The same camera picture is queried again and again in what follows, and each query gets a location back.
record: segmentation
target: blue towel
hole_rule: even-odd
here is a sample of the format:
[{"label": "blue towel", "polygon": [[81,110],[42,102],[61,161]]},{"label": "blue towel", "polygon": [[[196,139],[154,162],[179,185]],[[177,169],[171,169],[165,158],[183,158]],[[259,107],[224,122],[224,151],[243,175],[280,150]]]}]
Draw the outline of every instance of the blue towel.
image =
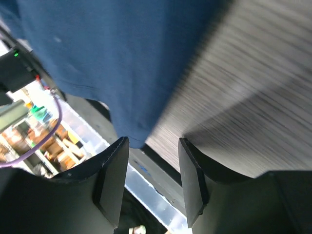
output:
[{"label": "blue towel", "polygon": [[219,0],[0,0],[58,87],[102,101],[118,136],[144,145]]}]

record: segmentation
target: cable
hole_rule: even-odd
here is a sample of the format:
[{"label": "cable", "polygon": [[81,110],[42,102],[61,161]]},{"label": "cable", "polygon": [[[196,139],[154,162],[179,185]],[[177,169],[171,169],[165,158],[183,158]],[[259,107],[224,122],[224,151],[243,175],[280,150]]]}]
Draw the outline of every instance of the cable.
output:
[{"label": "cable", "polygon": [[62,113],[62,108],[60,106],[58,99],[55,97],[55,95],[52,92],[51,92],[51,94],[52,94],[52,97],[53,97],[55,104],[57,105],[57,108],[58,108],[58,121],[57,121],[56,125],[54,126],[54,128],[37,145],[35,145],[34,148],[30,149],[29,151],[24,153],[22,156],[20,156],[19,158],[15,159],[13,161],[0,163],[0,168],[11,167],[17,163],[24,161],[29,156],[31,156],[34,152],[36,152],[56,132],[56,130],[58,129],[58,127],[60,126],[60,123],[62,121],[63,113]]}]

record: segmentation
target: blue fabric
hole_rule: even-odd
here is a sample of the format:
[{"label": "blue fabric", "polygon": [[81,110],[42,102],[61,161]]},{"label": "blue fabric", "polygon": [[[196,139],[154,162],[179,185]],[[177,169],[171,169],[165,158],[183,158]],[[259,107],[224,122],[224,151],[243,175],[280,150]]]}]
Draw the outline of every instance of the blue fabric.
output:
[{"label": "blue fabric", "polygon": [[0,12],[62,91],[106,103],[140,148],[219,2],[0,0]]}]

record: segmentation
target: blue cloth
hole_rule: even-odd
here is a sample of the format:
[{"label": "blue cloth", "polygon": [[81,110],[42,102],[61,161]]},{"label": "blue cloth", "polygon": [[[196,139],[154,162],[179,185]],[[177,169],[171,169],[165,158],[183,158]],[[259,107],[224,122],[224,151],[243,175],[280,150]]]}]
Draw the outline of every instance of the blue cloth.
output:
[{"label": "blue cloth", "polygon": [[140,148],[181,79],[219,0],[0,0],[58,87],[106,103]]}]

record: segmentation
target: gray wood grain surface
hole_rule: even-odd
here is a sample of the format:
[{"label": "gray wood grain surface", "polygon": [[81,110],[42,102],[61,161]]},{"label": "gray wood grain surface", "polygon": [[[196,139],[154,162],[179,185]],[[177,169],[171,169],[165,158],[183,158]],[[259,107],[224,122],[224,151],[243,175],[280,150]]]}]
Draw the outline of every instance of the gray wood grain surface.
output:
[{"label": "gray wood grain surface", "polygon": [[311,0],[234,1],[209,26],[147,143],[178,171],[182,136],[249,176],[311,169],[311,11]]}]

